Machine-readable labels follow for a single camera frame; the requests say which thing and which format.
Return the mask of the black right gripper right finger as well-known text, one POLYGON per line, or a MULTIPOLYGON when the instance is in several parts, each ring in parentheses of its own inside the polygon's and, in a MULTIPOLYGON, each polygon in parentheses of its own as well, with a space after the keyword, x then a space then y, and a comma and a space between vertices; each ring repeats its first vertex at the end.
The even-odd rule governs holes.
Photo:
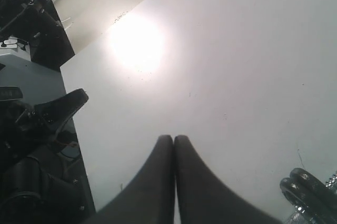
POLYGON ((181 223, 280 223, 222 183, 188 136, 175 137, 174 155, 181 223))

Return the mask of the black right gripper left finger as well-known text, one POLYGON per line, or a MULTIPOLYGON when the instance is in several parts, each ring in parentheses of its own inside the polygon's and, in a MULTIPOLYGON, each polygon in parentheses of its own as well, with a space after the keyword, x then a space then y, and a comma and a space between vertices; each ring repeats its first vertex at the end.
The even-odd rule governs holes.
POLYGON ((173 223, 175 210, 174 145, 159 136, 151 154, 131 182, 85 222, 173 223))

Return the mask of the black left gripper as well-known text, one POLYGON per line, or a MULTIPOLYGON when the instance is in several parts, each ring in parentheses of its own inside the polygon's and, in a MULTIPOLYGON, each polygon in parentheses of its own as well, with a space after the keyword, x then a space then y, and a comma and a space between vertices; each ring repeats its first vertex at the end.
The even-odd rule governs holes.
POLYGON ((87 101, 84 89, 35 106, 2 101, 1 155, 22 156, 54 140, 87 101))

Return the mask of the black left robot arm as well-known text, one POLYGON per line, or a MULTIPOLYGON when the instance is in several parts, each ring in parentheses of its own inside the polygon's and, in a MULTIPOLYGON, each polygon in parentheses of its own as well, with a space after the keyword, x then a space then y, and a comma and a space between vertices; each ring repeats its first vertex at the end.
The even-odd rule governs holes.
POLYGON ((1 88, 1 223, 81 223, 95 213, 77 135, 83 89, 29 105, 1 88))

